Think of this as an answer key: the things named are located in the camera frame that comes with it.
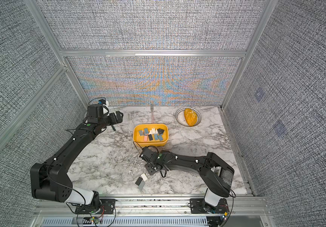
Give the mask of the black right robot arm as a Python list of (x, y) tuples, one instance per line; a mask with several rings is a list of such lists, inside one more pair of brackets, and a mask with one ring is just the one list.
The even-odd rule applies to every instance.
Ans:
[(218, 206), (219, 201), (230, 196), (235, 170), (215, 153), (193, 157), (163, 150), (158, 153), (145, 147), (140, 158), (146, 162), (150, 175), (160, 173), (165, 178), (169, 171), (183, 171), (199, 175), (207, 186), (204, 205)]

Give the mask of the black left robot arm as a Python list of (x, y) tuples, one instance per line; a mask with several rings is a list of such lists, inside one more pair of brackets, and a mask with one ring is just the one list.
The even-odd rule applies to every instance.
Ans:
[(95, 191), (75, 187), (67, 173), (72, 163), (97, 135), (108, 126), (123, 122), (120, 111), (108, 115), (86, 119), (79, 124), (71, 138), (43, 163), (36, 163), (30, 169), (32, 197), (35, 199), (68, 202), (97, 206)]

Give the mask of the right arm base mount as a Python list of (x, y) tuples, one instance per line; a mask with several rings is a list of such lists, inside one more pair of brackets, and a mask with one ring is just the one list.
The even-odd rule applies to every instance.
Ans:
[(224, 214), (229, 213), (229, 206), (226, 199), (220, 199), (217, 206), (210, 205), (204, 199), (191, 198), (187, 206), (190, 208), (192, 214)]

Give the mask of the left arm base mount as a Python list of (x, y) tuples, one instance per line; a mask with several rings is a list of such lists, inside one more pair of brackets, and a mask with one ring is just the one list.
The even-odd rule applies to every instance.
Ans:
[(115, 199), (96, 199), (89, 205), (77, 205), (74, 212), (77, 214), (113, 214), (115, 211)]

